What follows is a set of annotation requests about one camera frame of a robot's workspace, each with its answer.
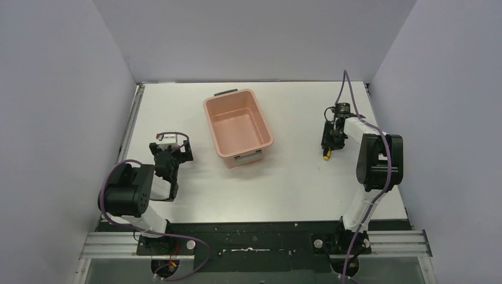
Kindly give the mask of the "yellow handled screwdriver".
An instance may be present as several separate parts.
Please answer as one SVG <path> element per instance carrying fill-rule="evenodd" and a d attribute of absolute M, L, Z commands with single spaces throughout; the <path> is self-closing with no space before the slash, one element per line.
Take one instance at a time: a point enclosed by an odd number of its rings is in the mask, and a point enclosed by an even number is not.
<path fill-rule="evenodd" d="M 324 160 L 329 160 L 331 156 L 331 148 L 330 147 L 326 147 L 323 149 L 323 159 Z"/>

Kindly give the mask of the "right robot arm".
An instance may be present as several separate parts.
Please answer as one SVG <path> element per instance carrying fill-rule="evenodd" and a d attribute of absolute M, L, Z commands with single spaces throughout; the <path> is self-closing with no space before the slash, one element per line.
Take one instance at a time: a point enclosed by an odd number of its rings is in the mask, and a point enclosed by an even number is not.
<path fill-rule="evenodd" d="M 402 136 L 385 133 L 362 118 L 343 115 L 324 122 L 321 139 L 324 159 L 344 148 L 348 138 L 359 144 L 356 179 L 362 188 L 356 191 L 342 223 L 345 230 L 362 232 L 368 229 L 369 220 L 383 197 L 403 179 L 404 142 Z"/>

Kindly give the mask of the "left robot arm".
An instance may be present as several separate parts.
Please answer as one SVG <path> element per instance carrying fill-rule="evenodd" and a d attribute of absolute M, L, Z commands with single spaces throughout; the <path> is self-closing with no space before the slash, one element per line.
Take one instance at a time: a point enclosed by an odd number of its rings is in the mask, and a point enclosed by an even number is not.
<path fill-rule="evenodd" d="M 168 233 L 169 221 L 149 204 L 151 201 L 172 202 L 177 196 L 178 172 L 181 164 L 194 160 L 188 140 L 149 144 L 153 164 L 134 167 L 127 160 L 112 169 L 98 197 L 98 208 L 110 223 L 111 217 L 125 220 L 123 224 L 143 237 L 161 238 Z"/>

